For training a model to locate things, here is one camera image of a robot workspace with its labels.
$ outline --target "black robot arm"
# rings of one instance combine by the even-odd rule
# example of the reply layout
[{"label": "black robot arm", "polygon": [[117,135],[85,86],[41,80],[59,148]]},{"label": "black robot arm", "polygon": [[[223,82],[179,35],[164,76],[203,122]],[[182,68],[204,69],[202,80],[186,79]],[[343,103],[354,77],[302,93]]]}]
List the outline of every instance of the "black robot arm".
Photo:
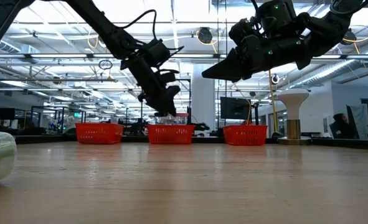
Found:
[{"label": "black robot arm", "polygon": [[[13,23],[19,11],[30,6],[35,0],[0,0],[0,40]],[[111,54],[122,60],[121,69],[128,68],[142,88],[139,100],[161,114],[176,115],[173,98],[180,91],[178,86],[167,87],[175,81],[174,70],[159,70],[171,57],[168,49],[156,37],[150,43],[136,40],[124,28],[112,24],[94,5],[92,0],[61,0],[69,4],[100,36]]]},{"label": "black robot arm", "polygon": [[[306,12],[297,16],[291,0],[272,0],[255,6],[256,16],[249,21],[242,19],[229,32],[236,48],[202,75],[237,82],[292,62],[301,70],[313,57],[325,54],[342,41],[352,15],[366,4],[368,0],[334,0],[331,12],[322,18]],[[303,36],[306,29],[309,33]]]}]

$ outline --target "monitor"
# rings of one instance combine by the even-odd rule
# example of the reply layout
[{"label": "monitor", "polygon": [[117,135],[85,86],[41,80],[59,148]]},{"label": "monitor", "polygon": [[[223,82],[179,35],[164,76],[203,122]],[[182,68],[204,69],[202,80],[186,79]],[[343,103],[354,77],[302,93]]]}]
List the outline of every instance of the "monitor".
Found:
[{"label": "monitor", "polygon": [[221,97],[221,118],[223,119],[252,119],[250,105],[243,98]]},{"label": "monitor", "polygon": [[1,120],[15,120],[15,108],[0,108]]}]

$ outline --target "red basket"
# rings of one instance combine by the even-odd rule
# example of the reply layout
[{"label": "red basket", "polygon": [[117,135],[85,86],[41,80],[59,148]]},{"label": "red basket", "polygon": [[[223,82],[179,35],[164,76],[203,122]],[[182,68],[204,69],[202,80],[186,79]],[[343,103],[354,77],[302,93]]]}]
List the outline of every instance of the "red basket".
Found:
[{"label": "red basket", "polygon": [[149,125],[151,144],[190,144],[194,125]]},{"label": "red basket", "polygon": [[262,146],[267,137],[265,125],[231,125],[224,127],[225,143],[234,146]]},{"label": "red basket", "polygon": [[123,125],[77,123],[77,140],[83,144],[114,144],[121,142]]}]

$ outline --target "person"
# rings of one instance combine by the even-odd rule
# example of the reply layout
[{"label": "person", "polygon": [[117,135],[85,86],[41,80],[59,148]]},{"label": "person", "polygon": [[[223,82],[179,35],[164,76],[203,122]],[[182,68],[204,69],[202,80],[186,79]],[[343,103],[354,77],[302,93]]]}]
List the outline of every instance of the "person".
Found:
[{"label": "person", "polygon": [[350,125],[346,115],[342,113],[335,114],[333,119],[334,123],[332,126],[334,126],[334,129],[332,129],[332,132],[334,132],[335,138],[357,139],[358,131],[355,127]]}]

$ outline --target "table surface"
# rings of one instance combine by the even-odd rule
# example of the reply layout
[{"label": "table surface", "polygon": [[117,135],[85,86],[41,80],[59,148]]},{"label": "table surface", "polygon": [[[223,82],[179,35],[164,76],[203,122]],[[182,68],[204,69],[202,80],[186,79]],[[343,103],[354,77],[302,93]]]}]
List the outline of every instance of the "table surface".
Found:
[{"label": "table surface", "polygon": [[0,223],[368,223],[368,151],[19,145]]}]

